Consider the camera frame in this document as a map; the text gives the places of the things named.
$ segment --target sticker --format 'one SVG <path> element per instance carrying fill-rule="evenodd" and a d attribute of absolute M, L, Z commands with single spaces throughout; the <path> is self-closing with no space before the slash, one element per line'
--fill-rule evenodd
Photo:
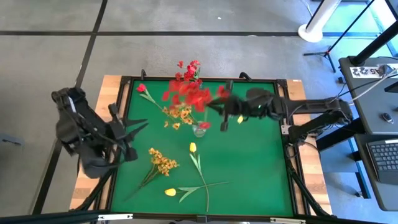
<path fill-rule="evenodd" d="M 398 64 L 388 64 L 391 68 L 398 68 Z M 380 78 L 379 67 L 351 67 L 354 78 Z"/>

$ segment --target white pole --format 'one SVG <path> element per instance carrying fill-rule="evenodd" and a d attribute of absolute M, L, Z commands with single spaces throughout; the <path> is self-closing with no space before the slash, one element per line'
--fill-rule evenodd
<path fill-rule="evenodd" d="M 298 28 L 298 35 L 308 42 L 321 41 L 323 37 L 322 29 L 340 2 L 341 0 L 323 0 L 312 16 L 310 23 Z"/>

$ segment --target yellow tulip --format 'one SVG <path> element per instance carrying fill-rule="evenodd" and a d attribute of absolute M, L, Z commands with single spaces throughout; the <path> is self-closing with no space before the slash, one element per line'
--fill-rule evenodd
<path fill-rule="evenodd" d="M 242 121 L 243 121 L 243 116 L 241 115 L 238 117 L 238 124 L 242 123 Z"/>
<path fill-rule="evenodd" d="M 191 145 L 189 145 L 189 151 L 191 152 L 197 151 L 197 145 L 194 142 L 191 142 Z"/>
<path fill-rule="evenodd" d="M 165 190 L 164 192 L 166 193 L 167 196 L 170 196 L 170 197 L 175 196 L 175 194 L 177 193 L 177 192 L 175 191 L 175 189 L 167 189 L 167 190 Z"/>

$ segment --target tripod stand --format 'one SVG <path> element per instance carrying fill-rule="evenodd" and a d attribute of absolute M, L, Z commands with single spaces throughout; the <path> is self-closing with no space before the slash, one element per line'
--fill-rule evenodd
<path fill-rule="evenodd" d="M 336 47 L 337 43 L 346 35 L 346 33 L 351 29 L 351 27 L 355 24 L 356 21 L 358 21 L 358 19 L 366 12 L 366 10 L 369 8 L 369 6 L 374 2 L 374 0 L 372 0 L 363 10 L 362 12 L 358 15 L 357 18 L 355 18 L 355 20 L 348 26 L 348 28 L 343 32 L 343 34 L 336 40 L 336 42 L 328 48 L 328 50 L 326 52 L 314 52 L 314 53 L 305 53 L 303 54 L 303 56 L 311 56 L 311 55 L 321 55 L 322 57 L 325 57 L 326 59 L 329 60 L 331 68 L 333 69 L 333 73 L 336 73 L 336 68 L 335 65 L 333 64 L 333 61 L 330 57 L 330 52 L 333 48 Z"/>

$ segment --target black desk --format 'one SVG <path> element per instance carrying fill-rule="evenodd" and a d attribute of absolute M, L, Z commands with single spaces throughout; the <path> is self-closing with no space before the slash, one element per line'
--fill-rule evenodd
<path fill-rule="evenodd" d="M 358 146 L 359 155 L 361 156 L 366 172 L 368 173 L 369 181 L 372 185 L 377 203 L 384 211 L 398 211 L 398 185 L 382 184 L 377 181 L 376 173 L 374 171 L 369 152 L 366 148 L 366 143 L 396 137 L 397 136 L 367 134 L 354 135 L 355 142 Z"/>
<path fill-rule="evenodd" d="M 339 63 L 349 90 L 372 80 L 377 80 L 377 78 L 354 78 L 350 67 L 356 66 L 352 65 L 348 58 L 339 59 Z M 398 63 L 398 60 L 391 58 L 369 58 L 366 61 L 365 67 L 376 67 L 378 64 L 384 63 Z M 398 99 L 398 93 L 386 93 L 384 91 L 385 87 L 395 82 L 398 82 L 398 78 L 386 79 L 371 91 L 355 100 L 354 103 L 358 110 L 359 118 L 351 124 L 318 139 L 317 146 L 319 150 L 327 149 L 341 141 L 352 138 L 357 133 L 398 135 L 398 111 L 396 111 L 398 107 L 398 101 L 396 100 Z M 352 91 L 351 96 L 353 98 L 358 96 L 370 86 L 367 85 Z M 389 113 L 395 121 L 394 124 L 385 122 L 381 118 L 382 113 Z"/>

